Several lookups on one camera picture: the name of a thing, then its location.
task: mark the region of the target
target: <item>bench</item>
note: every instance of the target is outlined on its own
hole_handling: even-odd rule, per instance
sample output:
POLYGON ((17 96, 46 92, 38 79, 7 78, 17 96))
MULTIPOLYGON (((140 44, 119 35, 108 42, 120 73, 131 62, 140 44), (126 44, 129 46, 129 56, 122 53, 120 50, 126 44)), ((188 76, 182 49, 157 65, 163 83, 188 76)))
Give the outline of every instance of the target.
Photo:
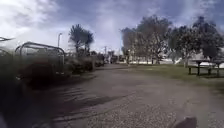
POLYGON ((202 69, 207 69, 207 70, 208 70, 208 75, 211 75, 211 71, 212 71, 212 69, 213 69, 213 67, 210 66, 210 65, 200 65, 200 66, 190 65, 190 66, 188 66, 187 68, 188 68, 188 74, 189 74, 189 75, 191 75, 191 69, 193 69, 193 68, 198 69, 198 71, 197 71, 197 75, 198 75, 198 76, 200 75, 200 69, 201 69, 201 68, 202 68, 202 69))

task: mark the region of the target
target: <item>palm tree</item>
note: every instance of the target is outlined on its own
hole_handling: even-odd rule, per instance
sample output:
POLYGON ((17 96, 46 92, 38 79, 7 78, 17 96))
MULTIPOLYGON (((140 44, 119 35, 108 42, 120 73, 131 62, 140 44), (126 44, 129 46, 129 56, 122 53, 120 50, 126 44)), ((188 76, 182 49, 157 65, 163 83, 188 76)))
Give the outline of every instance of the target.
POLYGON ((75 47, 76 53, 78 53, 79 48, 84 45, 85 30, 81 27, 80 24, 77 24, 75 27, 72 26, 69 35, 69 41, 74 43, 73 45, 75 47))
POLYGON ((85 52, 89 53, 90 50, 90 45, 93 43, 94 41, 94 37, 93 37, 93 33, 91 33, 90 31, 85 31, 85 52))

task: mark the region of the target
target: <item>cloud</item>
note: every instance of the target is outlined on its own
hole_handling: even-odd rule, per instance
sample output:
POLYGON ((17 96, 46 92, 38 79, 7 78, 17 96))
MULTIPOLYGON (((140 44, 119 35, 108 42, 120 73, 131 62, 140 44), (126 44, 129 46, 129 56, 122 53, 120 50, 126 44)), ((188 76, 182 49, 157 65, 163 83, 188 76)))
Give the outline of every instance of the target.
POLYGON ((143 16, 159 13, 159 2, 104 0, 98 4, 96 19, 96 43, 94 48, 119 49, 122 46, 120 30, 125 27, 136 27, 143 16))
POLYGON ((1 0, 0 36, 17 37, 40 27, 58 6, 52 0, 1 0))
POLYGON ((211 9, 213 9, 218 2, 219 0, 184 0, 182 3, 183 9, 177 17, 175 25, 189 25, 200 15, 212 18, 211 9))

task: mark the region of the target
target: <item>playground equipment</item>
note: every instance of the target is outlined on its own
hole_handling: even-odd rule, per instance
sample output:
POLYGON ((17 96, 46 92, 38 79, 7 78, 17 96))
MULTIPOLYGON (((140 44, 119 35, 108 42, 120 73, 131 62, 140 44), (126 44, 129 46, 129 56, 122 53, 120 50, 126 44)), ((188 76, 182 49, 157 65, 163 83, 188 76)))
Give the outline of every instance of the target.
POLYGON ((15 50, 21 79, 52 79, 64 74, 65 52, 59 47, 26 42, 15 50))

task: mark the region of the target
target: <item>picnic table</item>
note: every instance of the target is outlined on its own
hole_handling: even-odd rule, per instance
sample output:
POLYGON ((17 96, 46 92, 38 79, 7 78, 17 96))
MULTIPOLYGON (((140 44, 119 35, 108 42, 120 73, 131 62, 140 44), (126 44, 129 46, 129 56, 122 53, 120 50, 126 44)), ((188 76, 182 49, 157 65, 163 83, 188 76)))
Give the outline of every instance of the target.
POLYGON ((217 70, 217 77, 220 76, 220 64, 224 63, 224 60, 192 60, 191 62, 195 62, 197 66, 188 66, 189 68, 189 74, 191 73, 191 68, 197 68, 197 75, 200 75, 200 69, 205 68, 208 70, 208 75, 211 74, 212 69, 217 70), (211 65, 201 65, 201 63, 207 62, 211 65))

